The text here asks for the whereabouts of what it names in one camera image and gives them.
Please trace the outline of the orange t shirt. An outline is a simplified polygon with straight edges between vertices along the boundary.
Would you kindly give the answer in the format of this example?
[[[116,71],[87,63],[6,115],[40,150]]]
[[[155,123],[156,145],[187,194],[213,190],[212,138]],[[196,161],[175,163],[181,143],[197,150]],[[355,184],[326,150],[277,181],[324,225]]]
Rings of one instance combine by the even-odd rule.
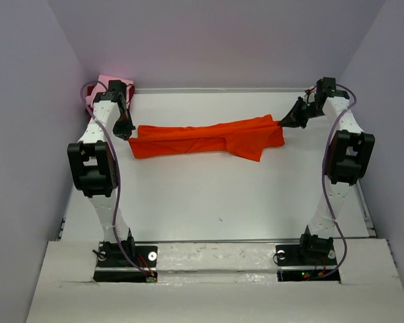
[[[129,139],[136,159],[225,151],[259,162],[266,148],[285,145],[283,129],[270,114],[206,127],[141,125]]]

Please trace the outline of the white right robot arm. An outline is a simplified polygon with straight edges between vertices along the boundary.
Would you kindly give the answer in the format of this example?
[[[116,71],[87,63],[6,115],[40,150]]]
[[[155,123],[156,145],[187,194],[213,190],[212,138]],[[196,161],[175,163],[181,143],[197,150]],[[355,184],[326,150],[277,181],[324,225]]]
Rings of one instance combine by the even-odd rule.
[[[322,196],[314,216],[298,244],[276,247],[273,260],[278,266],[334,265],[334,233],[340,233],[340,210],[351,188],[363,178],[375,144],[351,111],[356,95],[332,77],[323,77],[299,97],[280,121],[285,128],[305,128],[320,116],[331,124],[322,161]]]

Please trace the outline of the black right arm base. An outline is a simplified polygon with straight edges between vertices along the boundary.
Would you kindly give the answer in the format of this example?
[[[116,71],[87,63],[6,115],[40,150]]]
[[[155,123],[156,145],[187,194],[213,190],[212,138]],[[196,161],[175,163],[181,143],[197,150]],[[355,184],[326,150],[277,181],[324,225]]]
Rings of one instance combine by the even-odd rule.
[[[300,254],[297,244],[280,244],[275,246],[273,262],[277,265],[279,282],[336,281],[340,282],[339,271],[327,275],[337,266],[335,258],[319,257],[316,259]]]

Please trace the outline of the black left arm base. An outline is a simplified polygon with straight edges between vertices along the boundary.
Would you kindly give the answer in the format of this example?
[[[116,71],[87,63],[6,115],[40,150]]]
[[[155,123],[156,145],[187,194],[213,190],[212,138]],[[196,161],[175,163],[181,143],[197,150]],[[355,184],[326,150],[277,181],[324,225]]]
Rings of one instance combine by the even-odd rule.
[[[127,257],[117,246],[101,243],[92,252],[96,255],[93,280],[98,283],[156,283],[158,281],[156,245],[137,244],[135,256]]]

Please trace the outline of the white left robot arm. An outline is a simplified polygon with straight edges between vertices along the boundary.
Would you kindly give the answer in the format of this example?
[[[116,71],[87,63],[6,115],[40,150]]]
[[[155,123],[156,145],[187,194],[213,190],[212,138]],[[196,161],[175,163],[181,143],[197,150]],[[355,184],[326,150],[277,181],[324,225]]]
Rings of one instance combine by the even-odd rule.
[[[86,105],[90,121],[80,139],[68,145],[67,156],[75,188],[91,202],[102,226],[98,260],[135,266],[135,241],[119,209],[121,172],[112,142],[113,137],[128,141],[135,130],[127,103],[131,86],[119,79],[98,85],[103,91],[93,92]]]

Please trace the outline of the dark red folded t shirt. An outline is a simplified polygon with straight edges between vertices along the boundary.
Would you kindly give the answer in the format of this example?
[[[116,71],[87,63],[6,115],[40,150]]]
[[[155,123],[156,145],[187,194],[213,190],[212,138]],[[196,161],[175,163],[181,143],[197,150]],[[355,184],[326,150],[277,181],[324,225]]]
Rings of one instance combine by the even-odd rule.
[[[100,86],[100,89],[96,89],[98,87],[97,85],[89,85],[86,88],[86,102],[88,103],[88,108],[93,111],[93,100],[94,97],[96,96],[97,92],[107,92],[107,88],[103,85]],[[131,83],[127,84],[126,88],[126,109],[127,109],[127,118],[130,118],[130,106],[131,106],[131,100],[133,98],[133,95],[135,93],[135,86]]]

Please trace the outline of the pink folded t shirt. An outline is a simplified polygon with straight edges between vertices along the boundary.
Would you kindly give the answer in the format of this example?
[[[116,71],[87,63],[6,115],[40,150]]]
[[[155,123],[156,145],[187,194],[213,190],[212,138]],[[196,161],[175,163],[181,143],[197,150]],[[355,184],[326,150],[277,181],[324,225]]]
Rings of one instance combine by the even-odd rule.
[[[112,81],[112,80],[119,80],[119,81],[123,82],[126,85],[126,88],[127,88],[128,83],[131,83],[131,84],[134,85],[133,81],[131,81],[131,80],[118,78],[118,77],[115,77],[115,76],[103,75],[103,74],[100,74],[98,76],[97,82],[95,84],[90,84],[90,85],[97,85],[98,84],[98,87],[96,89],[100,89],[101,85],[103,85],[103,86],[105,86],[107,88],[109,81]]]

